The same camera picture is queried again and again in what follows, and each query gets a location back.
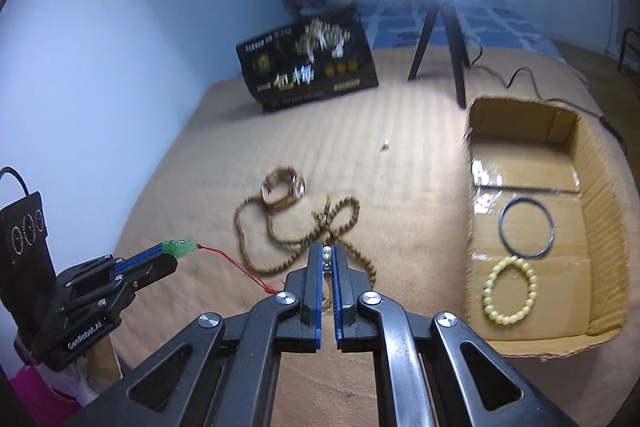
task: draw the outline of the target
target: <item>tripod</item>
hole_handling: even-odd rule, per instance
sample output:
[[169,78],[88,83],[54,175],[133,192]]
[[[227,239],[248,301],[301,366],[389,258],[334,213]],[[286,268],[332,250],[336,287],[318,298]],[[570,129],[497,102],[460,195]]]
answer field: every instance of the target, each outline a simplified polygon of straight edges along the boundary
[[465,38],[460,27],[460,20],[453,7],[452,0],[432,0],[424,19],[420,40],[418,41],[418,49],[415,51],[414,61],[411,64],[411,71],[407,80],[413,80],[418,73],[420,63],[424,57],[424,52],[431,39],[431,33],[436,23],[438,12],[442,15],[444,29],[447,33],[447,41],[449,41],[449,51],[451,52],[451,62],[453,64],[453,77],[456,82],[456,99],[458,105],[462,109],[466,109],[466,93],[465,93],[465,68],[470,68],[469,56],[466,53]]

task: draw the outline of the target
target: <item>blue bangle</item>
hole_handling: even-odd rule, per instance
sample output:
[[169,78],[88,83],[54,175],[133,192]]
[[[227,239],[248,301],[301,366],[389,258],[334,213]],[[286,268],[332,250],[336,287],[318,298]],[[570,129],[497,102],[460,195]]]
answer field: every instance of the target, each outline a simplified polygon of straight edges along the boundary
[[[534,204],[535,206],[540,208],[545,213],[546,220],[548,220],[549,222],[549,229],[551,231],[549,234],[549,240],[546,242],[545,248],[540,250],[538,253],[533,253],[533,254],[520,253],[518,250],[516,250],[509,244],[509,242],[507,241],[507,238],[504,237],[504,231],[502,230],[502,225],[504,223],[504,214],[507,213],[507,210],[509,210],[516,203],[524,203],[524,202]],[[498,216],[498,232],[500,233],[500,240],[502,241],[502,244],[512,254],[517,255],[518,257],[522,257],[523,259],[540,259],[541,257],[544,257],[549,252],[549,250],[551,250],[551,247],[554,245],[554,240],[556,238],[556,225],[554,223],[554,220],[551,218],[551,214],[549,214],[549,211],[546,209],[545,205],[540,203],[540,201],[535,200],[534,198],[531,198],[529,196],[517,196],[513,198],[511,201],[509,201],[507,204],[505,204],[504,208],[500,211],[500,216]]]

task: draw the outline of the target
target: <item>silver screw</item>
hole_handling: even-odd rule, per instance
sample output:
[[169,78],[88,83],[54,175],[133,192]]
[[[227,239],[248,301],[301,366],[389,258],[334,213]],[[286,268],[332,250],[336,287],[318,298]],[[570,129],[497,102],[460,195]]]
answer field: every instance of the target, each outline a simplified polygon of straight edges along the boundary
[[445,328],[450,328],[456,325],[458,318],[453,313],[442,312],[438,314],[436,320],[439,325],[444,326]]
[[365,304],[375,306],[376,304],[380,304],[380,301],[382,301],[382,295],[380,295],[378,292],[364,292],[360,296],[360,299]]
[[215,328],[220,323],[220,316],[214,312],[203,313],[198,317],[198,325],[202,328]]
[[296,299],[295,293],[291,292],[280,292],[276,295],[276,302],[278,304],[293,304]]
[[331,247],[322,247],[322,262],[331,264]]

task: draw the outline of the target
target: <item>tripod leg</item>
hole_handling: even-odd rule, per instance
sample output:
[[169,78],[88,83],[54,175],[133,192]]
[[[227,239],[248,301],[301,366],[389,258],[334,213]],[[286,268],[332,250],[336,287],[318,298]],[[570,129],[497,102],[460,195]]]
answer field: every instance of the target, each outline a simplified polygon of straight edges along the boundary
[[464,55],[466,54],[465,41],[462,37],[456,13],[450,5],[442,9],[442,19],[444,20],[444,29],[447,32],[447,41],[449,41],[449,51],[451,52],[453,77],[456,81],[456,99],[460,108],[466,109],[465,71],[462,67]]
[[427,44],[429,44],[429,39],[431,38],[433,27],[436,24],[436,17],[438,16],[439,10],[440,1],[431,1],[431,6],[429,6],[429,11],[427,12],[427,16],[424,19],[424,25],[422,26],[422,32],[420,33],[418,49],[416,49],[415,51],[414,62],[413,64],[411,64],[411,71],[409,72],[409,77],[407,78],[407,80],[413,80],[415,78],[415,75],[418,74],[418,68],[420,68],[420,63],[422,62],[422,58],[424,57],[424,52],[427,49]]

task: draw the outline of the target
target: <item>red string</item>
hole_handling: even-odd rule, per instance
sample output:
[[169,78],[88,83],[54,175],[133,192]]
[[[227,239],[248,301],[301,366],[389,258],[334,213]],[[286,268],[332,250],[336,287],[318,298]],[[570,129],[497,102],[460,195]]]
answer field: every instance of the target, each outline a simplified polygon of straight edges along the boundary
[[212,252],[215,252],[217,254],[220,254],[222,257],[224,257],[227,261],[229,261],[230,263],[236,265],[239,269],[242,270],[242,273],[244,273],[247,277],[249,277],[249,279],[251,279],[253,282],[255,282],[257,285],[260,285],[261,288],[267,292],[270,293],[272,295],[276,294],[279,292],[279,290],[276,290],[273,286],[271,286],[270,284],[267,284],[265,281],[263,281],[262,279],[260,279],[255,273],[251,273],[248,272],[247,270],[244,269],[244,266],[242,266],[240,263],[238,263],[238,261],[236,261],[235,259],[232,259],[231,257],[229,257],[226,253],[224,253],[222,250],[218,250],[218,248],[211,248],[211,247],[205,247],[204,245],[201,245],[200,243],[196,243],[197,247],[200,250],[210,250]]

